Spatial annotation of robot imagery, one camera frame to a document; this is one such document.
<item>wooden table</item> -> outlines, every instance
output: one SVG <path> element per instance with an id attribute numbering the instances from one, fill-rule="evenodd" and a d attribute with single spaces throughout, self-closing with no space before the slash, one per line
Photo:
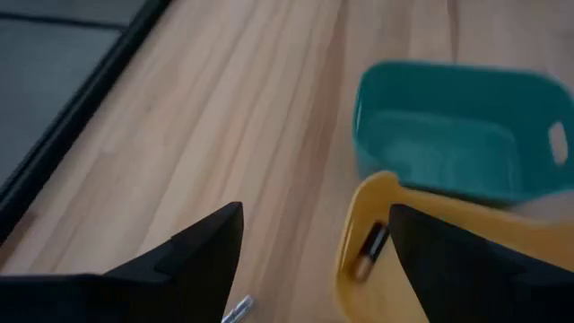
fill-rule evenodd
<path id="1" fill-rule="evenodd" d="M 515 66 L 574 86 L 568 0 L 175 0 L 2 248 L 3 272 L 103 272 L 245 206 L 229 306 L 340 322 L 351 115 L 381 59 Z"/>

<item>black object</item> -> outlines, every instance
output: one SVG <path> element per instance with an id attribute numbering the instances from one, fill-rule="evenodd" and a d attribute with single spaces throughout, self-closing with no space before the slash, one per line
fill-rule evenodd
<path id="1" fill-rule="evenodd" d="M 381 222 L 375 222 L 370 228 L 367 239 L 362 244 L 360 255 L 367 256 L 372 262 L 375 262 L 387 238 L 388 230 L 386 225 Z"/>
<path id="2" fill-rule="evenodd" d="M 388 227 L 431 323 L 574 321 L 574 273 L 406 205 Z"/>
<path id="3" fill-rule="evenodd" d="M 0 244 L 169 0 L 0 0 Z"/>
<path id="4" fill-rule="evenodd" d="M 239 261 L 230 203 L 104 275 L 0 277 L 0 322 L 221 322 Z"/>

